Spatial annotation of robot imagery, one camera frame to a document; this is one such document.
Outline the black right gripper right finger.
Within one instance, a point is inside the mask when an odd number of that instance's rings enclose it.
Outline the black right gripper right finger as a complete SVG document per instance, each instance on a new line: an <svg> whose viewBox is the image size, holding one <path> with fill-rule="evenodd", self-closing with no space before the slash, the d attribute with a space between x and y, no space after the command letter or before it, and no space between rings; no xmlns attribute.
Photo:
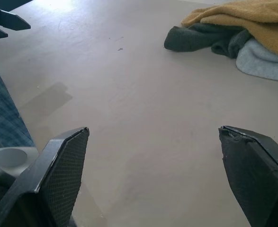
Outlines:
<svg viewBox="0 0 278 227"><path fill-rule="evenodd" d="M230 188L251 227L278 227L278 144L232 126L219 130Z"/></svg>

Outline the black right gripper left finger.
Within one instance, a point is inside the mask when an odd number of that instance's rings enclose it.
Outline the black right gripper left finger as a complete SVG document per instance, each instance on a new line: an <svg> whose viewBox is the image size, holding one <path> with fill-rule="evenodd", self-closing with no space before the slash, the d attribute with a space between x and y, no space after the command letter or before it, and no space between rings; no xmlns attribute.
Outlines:
<svg viewBox="0 0 278 227"><path fill-rule="evenodd" d="M0 227L67 227L81 186L90 131L54 137L0 200Z"/></svg>

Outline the mustard yellow sock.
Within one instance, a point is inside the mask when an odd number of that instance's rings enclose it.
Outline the mustard yellow sock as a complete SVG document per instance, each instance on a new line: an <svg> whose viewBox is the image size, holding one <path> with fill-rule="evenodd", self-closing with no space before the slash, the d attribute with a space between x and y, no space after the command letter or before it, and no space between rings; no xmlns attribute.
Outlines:
<svg viewBox="0 0 278 227"><path fill-rule="evenodd" d="M196 9L186 16L181 24L189 26L214 15L228 15L261 23L278 23L278 0L241 0Z"/></svg>
<svg viewBox="0 0 278 227"><path fill-rule="evenodd" d="M278 23L255 22L225 14L205 17L200 22L243 27L265 48L278 55Z"/></svg>

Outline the silver rounded robot shell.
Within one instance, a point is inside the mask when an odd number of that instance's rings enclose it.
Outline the silver rounded robot shell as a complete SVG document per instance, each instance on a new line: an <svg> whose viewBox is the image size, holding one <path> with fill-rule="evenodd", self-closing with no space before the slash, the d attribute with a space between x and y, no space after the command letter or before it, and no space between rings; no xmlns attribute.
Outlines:
<svg viewBox="0 0 278 227"><path fill-rule="evenodd" d="M0 148L0 186L9 188L38 156L35 147Z"/></svg>

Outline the blue plaid trousers leg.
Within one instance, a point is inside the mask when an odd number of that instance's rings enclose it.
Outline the blue plaid trousers leg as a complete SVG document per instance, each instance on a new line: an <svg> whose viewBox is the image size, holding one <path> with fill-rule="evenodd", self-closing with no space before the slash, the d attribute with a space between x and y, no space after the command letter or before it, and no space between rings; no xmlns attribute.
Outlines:
<svg viewBox="0 0 278 227"><path fill-rule="evenodd" d="M4 147L34 147L30 133L0 76L0 144Z"/></svg>

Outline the light blue cloth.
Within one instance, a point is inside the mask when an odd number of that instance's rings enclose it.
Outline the light blue cloth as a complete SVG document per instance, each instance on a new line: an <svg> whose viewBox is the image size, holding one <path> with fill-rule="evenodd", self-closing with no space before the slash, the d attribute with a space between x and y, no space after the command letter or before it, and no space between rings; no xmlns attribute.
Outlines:
<svg viewBox="0 0 278 227"><path fill-rule="evenodd" d="M239 50L237 68L248 75L278 81L278 55L251 38Z"/></svg>

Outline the dark green sock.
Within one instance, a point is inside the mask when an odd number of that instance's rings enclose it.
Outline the dark green sock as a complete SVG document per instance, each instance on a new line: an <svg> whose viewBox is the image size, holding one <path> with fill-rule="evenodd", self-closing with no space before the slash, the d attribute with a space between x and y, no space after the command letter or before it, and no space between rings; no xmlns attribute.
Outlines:
<svg viewBox="0 0 278 227"><path fill-rule="evenodd" d="M209 47L215 54L235 59L250 38L249 31L240 26L195 23L189 27L174 26L167 34L164 48L194 52Z"/></svg>

